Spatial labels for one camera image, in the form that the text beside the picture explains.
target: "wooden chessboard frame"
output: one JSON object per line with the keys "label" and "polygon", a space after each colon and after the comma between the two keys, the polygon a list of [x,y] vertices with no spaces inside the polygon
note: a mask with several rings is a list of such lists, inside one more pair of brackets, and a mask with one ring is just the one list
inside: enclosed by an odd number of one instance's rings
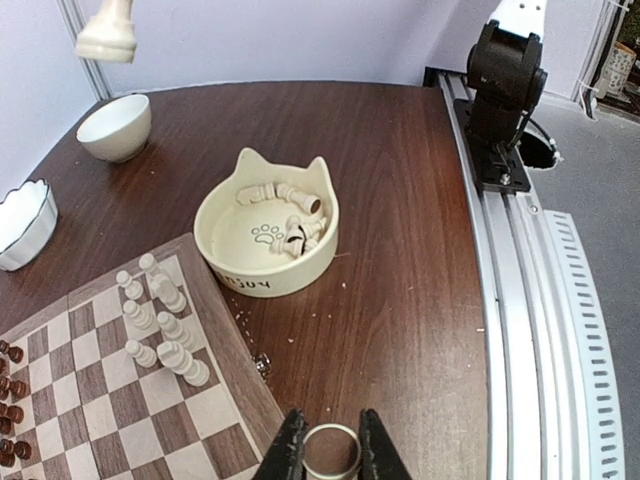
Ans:
{"label": "wooden chessboard frame", "polygon": [[[256,370],[220,289],[196,248],[193,235],[189,233],[178,237],[152,250],[152,253],[160,262],[177,256],[209,345],[249,433],[264,455],[284,417]],[[9,343],[15,342],[52,318],[88,302],[104,290],[112,288],[116,273],[123,269],[134,277],[142,273],[138,267],[138,259],[135,258],[49,305],[8,331],[3,338]]]}

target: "white fluted bowl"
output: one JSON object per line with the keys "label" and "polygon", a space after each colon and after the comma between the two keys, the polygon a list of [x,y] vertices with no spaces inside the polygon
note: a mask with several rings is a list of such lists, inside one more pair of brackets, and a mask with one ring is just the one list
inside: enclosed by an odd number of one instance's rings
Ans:
{"label": "white fluted bowl", "polygon": [[45,247],[58,221],[51,186],[27,181],[0,203],[0,270],[24,267]]}

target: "white wall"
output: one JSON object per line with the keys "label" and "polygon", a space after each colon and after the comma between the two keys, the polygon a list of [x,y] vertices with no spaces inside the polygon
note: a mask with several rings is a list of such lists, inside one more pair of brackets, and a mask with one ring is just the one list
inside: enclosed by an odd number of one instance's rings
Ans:
{"label": "white wall", "polygon": [[55,0],[0,2],[0,201],[96,99]]}
{"label": "white wall", "polygon": [[[87,15],[100,0],[78,0]],[[549,0],[547,89],[570,96],[602,2]],[[133,65],[116,92],[251,80],[419,84],[425,65],[464,71],[499,0],[135,0]]]}

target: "white ceramic bowl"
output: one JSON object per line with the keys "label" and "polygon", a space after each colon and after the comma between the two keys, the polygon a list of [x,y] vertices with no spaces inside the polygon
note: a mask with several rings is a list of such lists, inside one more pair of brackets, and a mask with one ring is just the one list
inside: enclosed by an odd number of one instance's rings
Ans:
{"label": "white ceramic bowl", "polygon": [[145,95],[108,103],[82,122],[76,138],[100,160],[123,163],[144,148],[151,133],[151,108]]}
{"label": "white ceramic bowl", "polygon": [[33,260],[47,244],[58,208],[47,182],[25,182],[0,203],[0,270],[13,271]]}
{"label": "white ceramic bowl", "polygon": [[[236,201],[246,187],[286,183],[322,201],[320,212],[306,215],[297,205],[274,199],[251,205]],[[305,222],[326,218],[318,245],[297,259],[274,254],[270,244],[284,238],[291,215]],[[245,148],[234,173],[205,198],[196,214],[198,249],[222,283],[251,297],[278,297],[300,290],[329,267],[338,247],[338,200],[322,157],[308,168],[274,165]]]}

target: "chessboard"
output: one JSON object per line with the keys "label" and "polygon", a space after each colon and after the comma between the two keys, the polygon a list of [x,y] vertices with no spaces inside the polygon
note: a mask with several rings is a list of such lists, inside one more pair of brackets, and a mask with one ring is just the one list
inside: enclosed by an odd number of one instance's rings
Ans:
{"label": "chessboard", "polygon": [[142,284],[143,309],[165,310],[132,260],[2,337],[24,351],[18,364],[5,357],[10,379],[29,386],[6,400],[24,419],[5,438],[32,447],[29,459],[0,469],[2,479],[252,478],[282,412],[192,235],[151,253],[187,299],[175,315],[197,338],[193,357],[209,367],[207,383],[194,387],[160,363],[143,368],[125,351],[129,339],[163,342],[158,328],[141,331],[123,315],[121,270]]}

